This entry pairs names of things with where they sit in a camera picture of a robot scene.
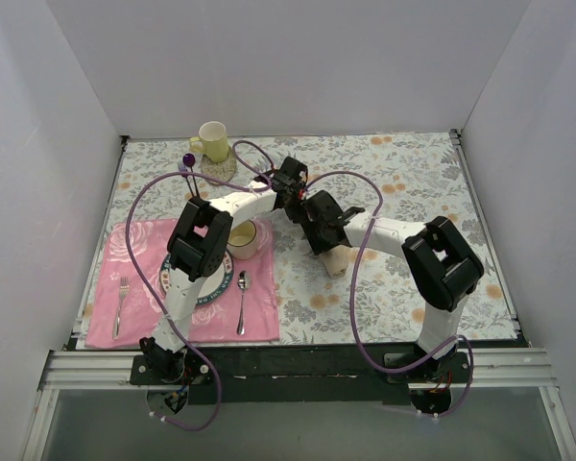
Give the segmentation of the beige cloth napkin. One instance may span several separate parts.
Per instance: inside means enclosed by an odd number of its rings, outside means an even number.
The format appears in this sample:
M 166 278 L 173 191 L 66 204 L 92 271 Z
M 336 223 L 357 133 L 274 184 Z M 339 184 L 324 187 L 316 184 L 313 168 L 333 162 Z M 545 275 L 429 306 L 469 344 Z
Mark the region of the beige cloth napkin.
M 307 255 L 319 261 L 331 279 L 340 279 L 346 275 L 348 266 L 355 261 L 357 252 L 356 248 L 340 245 L 318 255 L 309 251 Z

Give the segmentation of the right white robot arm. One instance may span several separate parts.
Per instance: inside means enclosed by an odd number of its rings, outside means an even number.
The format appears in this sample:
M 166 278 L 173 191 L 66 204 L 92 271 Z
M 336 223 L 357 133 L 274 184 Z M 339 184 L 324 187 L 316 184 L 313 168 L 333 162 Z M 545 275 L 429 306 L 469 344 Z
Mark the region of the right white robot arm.
M 379 217 L 357 206 L 342 210 L 324 191 L 302 200 L 289 215 L 301 226 L 315 255 L 346 246 L 358 249 L 358 259 L 366 249 L 372 249 L 407 263 L 424 299 L 424 321 L 414 344 L 415 361 L 388 368 L 366 351 L 355 312 L 359 262 L 352 270 L 348 301 L 356 347 L 369 365 L 386 375 L 416 370 L 422 379 L 433 382 L 447 374 L 458 343 L 467 340 L 458 333 L 464 306 L 484 275 L 481 260 L 455 225 L 443 216 L 417 223 Z

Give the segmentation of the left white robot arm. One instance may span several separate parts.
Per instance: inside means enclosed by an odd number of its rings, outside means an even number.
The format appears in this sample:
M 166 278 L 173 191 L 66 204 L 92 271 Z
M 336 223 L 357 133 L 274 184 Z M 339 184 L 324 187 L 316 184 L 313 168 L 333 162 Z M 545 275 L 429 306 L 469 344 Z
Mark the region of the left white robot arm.
M 304 211 L 307 173 L 304 163 L 286 158 L 246 186 L 228 183 L 233 192 L 224 197 L 208 201 L 195 196 L 186 203 L 167 243 L 170 286 L 158 301 L 162 317 L 152 335 L 139 340 L 146 366 L 161 382 L 173 384 L 183 377 L 183 348 L 213 367 L 188 342 L 186 332 L 204 282 L 221 266 L 233 228 L 275 209 Z

